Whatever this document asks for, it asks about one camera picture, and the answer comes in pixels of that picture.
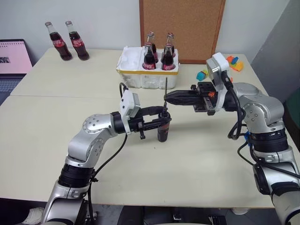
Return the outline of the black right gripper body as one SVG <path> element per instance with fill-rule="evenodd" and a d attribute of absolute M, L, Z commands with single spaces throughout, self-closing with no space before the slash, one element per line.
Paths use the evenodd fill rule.
<path fill-rule="evenodd" d="M 191 85 L 191 90 L 197 92 L 197 97 L 193 101 L 194 111 L 206 112 L 208 116 L 212 116 L 216 112 L 216 103 L 218 92 L 212 82 L 198 82 Z"/>

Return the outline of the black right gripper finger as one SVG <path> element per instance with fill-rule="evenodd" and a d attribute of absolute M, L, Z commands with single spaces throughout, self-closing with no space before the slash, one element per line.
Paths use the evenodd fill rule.
<path fill-rule="evenodd" d="M 201 97 L 165 97 L 165 101 L 172 105 L 205 105 Z"/>
<path fill-rule="evenodd" d="M 165 98 L 196 98 L 196 90 L 174 90 L 165 94 Z"/>

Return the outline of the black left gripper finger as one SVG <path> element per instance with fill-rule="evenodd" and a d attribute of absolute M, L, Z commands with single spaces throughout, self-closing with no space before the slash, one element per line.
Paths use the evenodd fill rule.
<path fill-rule="evenodd" d="M 145 108 L 140 108 L 137 116 L 142 117 L 146 115 L 160 115 L 161 117 L 168 117 L 167 108 L 163 106 L 149 106 Z"/>
<path fill-rule="evenodd" d="M 143 128 L 143 130 L 158 129 L 159 127 L 162 127 L 162 126 L 168 124 L 171 120 L 172 120 L 172 118 L 157 118 L 150 122 L 143 122 L 142 128 Z"/>

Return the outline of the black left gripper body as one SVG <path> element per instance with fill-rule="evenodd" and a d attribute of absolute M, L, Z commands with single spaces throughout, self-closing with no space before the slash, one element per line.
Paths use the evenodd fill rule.
<path fill-rule="evenodd" d="M 128 121 L 128 125 L 131 132 L 135 132 L 135 133 L 138 132 L 140 133 L 140 139 L 141 140 L 145 139 L 144 127 L 143 127 L 144 125 L 143 116 L 131 118 Z"/>

